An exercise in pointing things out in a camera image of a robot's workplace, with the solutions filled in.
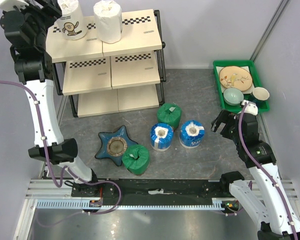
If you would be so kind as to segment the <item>white cartoon-print roll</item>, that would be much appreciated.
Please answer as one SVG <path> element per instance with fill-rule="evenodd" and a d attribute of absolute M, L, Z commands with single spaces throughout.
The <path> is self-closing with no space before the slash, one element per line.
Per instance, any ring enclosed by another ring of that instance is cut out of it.
<path fill-rule="evenodd" d="M 76 41 L 87 33 L 85 19 L 78 0 L 57 0 L 62 16 L 56 21 L 63 37 L 68 41 Z"/>

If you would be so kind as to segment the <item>plain white roll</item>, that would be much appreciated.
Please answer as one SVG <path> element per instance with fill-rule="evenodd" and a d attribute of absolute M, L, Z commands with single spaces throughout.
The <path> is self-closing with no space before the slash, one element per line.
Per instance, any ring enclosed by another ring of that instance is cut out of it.
<path fill-rule="evenodd" d="M 122 37 L 122 8 L 114 0 L 101 0 L 93 6 L 97 37 L 102 42 L 114 44 Z"/>

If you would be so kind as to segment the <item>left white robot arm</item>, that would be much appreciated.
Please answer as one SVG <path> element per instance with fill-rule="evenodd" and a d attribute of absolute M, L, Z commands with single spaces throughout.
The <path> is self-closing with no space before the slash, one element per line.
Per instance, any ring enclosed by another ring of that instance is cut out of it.
<path fill-rule="evenodd" d="M 11 43 L 10 54 L 19 86 L 26 92 L 34 126 L 34 146 L 29 157 L 68 172 L 89 197 L 100 191 L 98 178 L 78 155 L 74 138 L 64 139 L 54 105 L 56 68 L 46 51 L 48 29 L 62 16 L 54 0 L 0 0 L 0 26 Z"/>

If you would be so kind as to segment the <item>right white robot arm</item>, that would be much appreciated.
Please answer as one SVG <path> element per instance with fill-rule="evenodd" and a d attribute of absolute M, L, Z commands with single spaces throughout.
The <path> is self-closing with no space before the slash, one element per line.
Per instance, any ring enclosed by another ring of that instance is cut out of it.
<path fill-rule="evenodd" d="M 212 121 L 211 130 L 216 132 L 222 123 L 225 126 L 220 134 L 234 142 L 262 199 L 258 199 L 238 171 L 221 175 L 220 193 L 239 201 L 256 224 L 259 240 L 300 240 L 300 219 L 288 200 L 270 145 L 259 139 L 256 114 L 247 110 L 235 114 L 224 109 Z"/>

